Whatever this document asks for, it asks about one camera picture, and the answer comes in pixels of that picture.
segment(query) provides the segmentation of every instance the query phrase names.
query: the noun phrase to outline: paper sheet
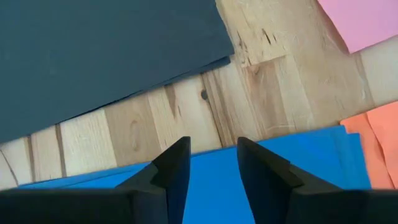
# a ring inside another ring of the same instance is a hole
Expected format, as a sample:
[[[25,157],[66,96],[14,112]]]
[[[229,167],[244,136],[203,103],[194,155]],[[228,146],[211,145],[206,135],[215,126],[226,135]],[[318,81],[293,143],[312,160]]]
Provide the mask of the paper sheet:
[[[349,133],[359,133],[372,188],[398,187],[398,102],[341,121]]]
[[[342,139],[337,151],[341,162],[341,167],[346,176],[347,186],[356,189],[358,186],[368,186],[371,188],[368,173],[366,172],[365,158],[362,150],[359,134],[350,134],[348,138]]]
[[[350,53],[398,35],[397,0],[318,0]]]
[[[214,0],[0,3],[0,143],[229,63]]]
[[[367,114],[372,130],[383,150],[392,183],[398,189],[398,102],[371,110]]]

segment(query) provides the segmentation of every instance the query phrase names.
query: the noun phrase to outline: orange paper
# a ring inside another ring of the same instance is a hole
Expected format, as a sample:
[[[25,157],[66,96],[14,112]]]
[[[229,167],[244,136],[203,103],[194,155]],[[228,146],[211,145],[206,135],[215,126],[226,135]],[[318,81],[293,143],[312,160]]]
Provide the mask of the orange paper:
[[[392,183],[398,189],[398,102],[371,110],[367,115],[384,153]]]
[[[369,179],[374,189],[393,189],[389,172],[384,161],[384,154],[376,135],[368,121],[366,113],[359,114],[341,121],[347,133],[359,133],[368,170]]]

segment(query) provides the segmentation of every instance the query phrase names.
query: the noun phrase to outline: wooden table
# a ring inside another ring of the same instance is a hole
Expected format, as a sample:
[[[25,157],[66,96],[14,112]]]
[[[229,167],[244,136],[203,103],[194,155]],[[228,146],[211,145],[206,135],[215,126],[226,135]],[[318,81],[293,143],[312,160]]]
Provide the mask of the wooden table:
[[[1,145],[0,189],[149,161],[181,136],[195,153],[398,100],[398,37],[349,55],[316,0],[217,5],[235,46],[230,65]]]

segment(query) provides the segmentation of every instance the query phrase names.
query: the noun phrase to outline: construction paper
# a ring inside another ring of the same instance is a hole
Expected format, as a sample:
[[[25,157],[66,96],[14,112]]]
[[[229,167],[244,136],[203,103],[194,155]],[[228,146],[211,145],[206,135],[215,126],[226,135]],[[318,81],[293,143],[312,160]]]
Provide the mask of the construction paper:
[[[392,183],[398,188],[398,102],[368,111],[367,115],[382,148]]]
[[[229,63],[214,0],[0,3],[0,142]]]
[[[398,35],[397,0],[318,0],[350,53]]]
[[[341,121],[349,133],[359,133],[372,188],[398,186],[398,102]]]
[[[370,189],[368,175],[364,169],[364,159],[359,143],[359,136],[357,134],[347,135],[343,126],[259,141],[259,144],[282,157],[289,158],[293,165],[343,189]],[[291,145],[296,146],[297,150],[290,150]],[[218,151],[197,154],[193,156],[192,160],[194,161],[196,157],[207,154],[215,155],[217,153]],[[145,165],[136,164],[91,174],[48,180],[21,187],[115,187],[119,184],[119,179],[123,179],[128,175],[134,175]],[[334,168],[330,170],[319,169],[319,167],[325,166]]]

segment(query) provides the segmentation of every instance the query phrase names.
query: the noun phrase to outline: wood plank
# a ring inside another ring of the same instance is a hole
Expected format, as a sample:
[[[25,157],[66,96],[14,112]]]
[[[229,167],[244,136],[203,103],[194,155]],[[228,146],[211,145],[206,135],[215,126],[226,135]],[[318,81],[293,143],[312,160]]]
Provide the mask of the wood plank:
[[[272,60],[287,53],[283,42],[279,40],[280,34],[275,32],[278,24],[272,18],[272,4],[262,2],[217,1],[239,59],[236,62],[242,67]]]
[[[308,122],[312,124],[312,113],[298,75],[290,56],[244,69],[244,84],[260,127],[260,139],[305,131]],[[289,88],[292,83],[297,88]]]
[[[211,110],[223,146],[236,144],[239,136],[261,138],[255,115],[250,109],[240,64],[231,63],[203,75]]]
[[[398,37],[361,51],[366,79],[376,103],[398,100]]]
[[[0,147],[3,159],[8,163],[7,169],[12,172],[17,185],[35,180],[32,171],[32,148],[29,141],[29,138],[24,137],[2,144]]]
[[[147,95],[107,106],[105,113],[118,166],[151,161],[162,152]]]
[[[8,163],[7,158],[2,153],[0,146],[0,190],[10,189],[18,186],[17,177]]]
[[[279,1],[280,29],[294,56],[310,102],[315,125],[320,128],[374,107],[358,54],[348,55],[341,37],[315,0]]]
[[[104,109],[60,124],[67,176],[116,167]]]
[[[35,181],[56,179],[66,176],[61,142],[58,142],[57,128],[52,126],[31,135]]]
[[[221,147],[203,90],[201,78],[192,77],[148,93],[162,150],[182,136],[191,136],[192,153]]]

